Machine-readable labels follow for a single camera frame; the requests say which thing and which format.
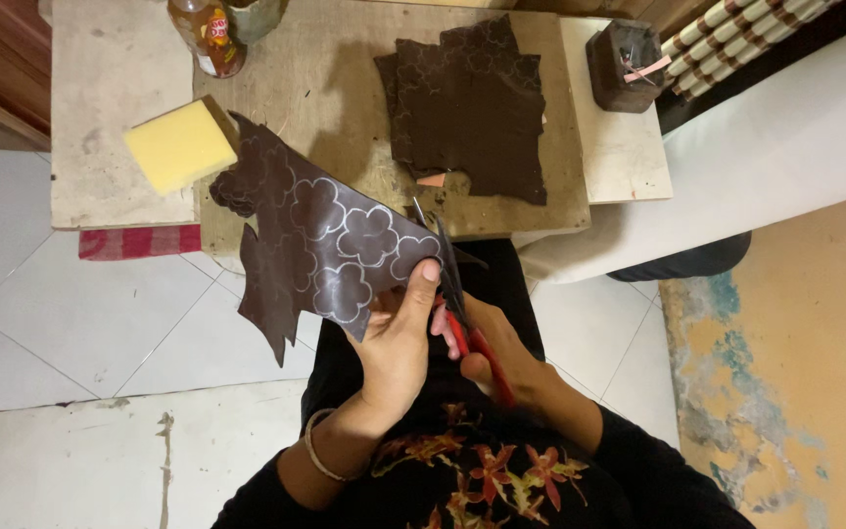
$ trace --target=small tool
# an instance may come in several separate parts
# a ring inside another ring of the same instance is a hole
[[[423,215],[423,210],[416,198],[414,198],[414,209],[419,223],[429,229],[426,217]],[[459,345],[459,352],[463,357],[468,356],[469,352],[480,353],[485,356],[492,368],[492,379],[499,393],[498,402],[506,408],[513,408],[514,391],[511,390],[511,383],[505,377],[498,356],[494,353],[494,349],[489,345],[488,340],[485,339],[482,331],[473,327],[465,314],[465,297],[463,295],[463,283],[459,277],[459,265],[456,263],[452,243],[449,241],[446,227],[439,215],[436,216],[436,227],[439,229],[436,236],[442,248],[446,250],[444,252],[446,262],[443,263],[443,269],[440,271],[440,286],[443,289],[443,299],[446,301],[446,319],[449,328],[452,330],[452,335]]]

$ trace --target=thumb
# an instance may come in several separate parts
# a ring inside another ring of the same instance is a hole
[[[487,396],[494,395],[492,367],[488,359],[479,353],[470,353],[459,363],[459,371],[466,379],[472,380],[481,392]]]
[[[436,287],[439,286],[439,262],[434,259],[424,259],[417,263],[417,267],[410,274],[407,292],[403,296],[403,303],[397,310],[397,319],[406,323],[420,322],[426,327],[429,313],[432,311],[432,301],[436,297]]]

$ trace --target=hand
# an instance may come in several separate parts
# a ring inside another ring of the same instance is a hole
[[[380,413],[386,429],[406,414],[426,381],[426,327],[439,271],[439,262],[421,261],[403,295],[384,293],[371,303],[364,341],[348,334],[364,368],[361,399]]]
[[[541,390],[551,385],[563,384],[557,371],[553,366],[536,360],[527,351],[500,308],[482,303],[469,294],[464,295],[466,316],[475,328],[481,329],[498,356],[498,361],[514,391],[515,402],[539,411]],[[442,334],[449,346],[449,357],[453,360],[459,357],[459,347],[448,329],[444,305],[436,309],[429,332],[433,335]],[[498,391],[492,380],[492,367],[485,356],[478,353],[469,354],[462,360],[460,371],[463,377],[475,382],[479,390],[496,398]]]

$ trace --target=scissors handle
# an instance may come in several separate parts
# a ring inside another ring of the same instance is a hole
[[[514,391],[511,390],[511,383],[505,377],[505,371],[501,368],[498,355],[494,354],[494,349],[488,344],[488,340],[485,339],[482,331],[471,329],[466,337],[462,324],[451,311],[446,311],[446,318],[449,321],[452,335],[455,336],[456,343],[459,345],[460,355],[464,358],[470,352],[473,352],[485,356],[489,367],[492,368],[492,380],[498,390],[498,402],[505,408],[514,408]]]

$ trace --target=yellow sponge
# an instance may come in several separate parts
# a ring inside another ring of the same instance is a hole
[[[200,100],[135,127],[124,139],[159,195],[237,163],[237,153]]]

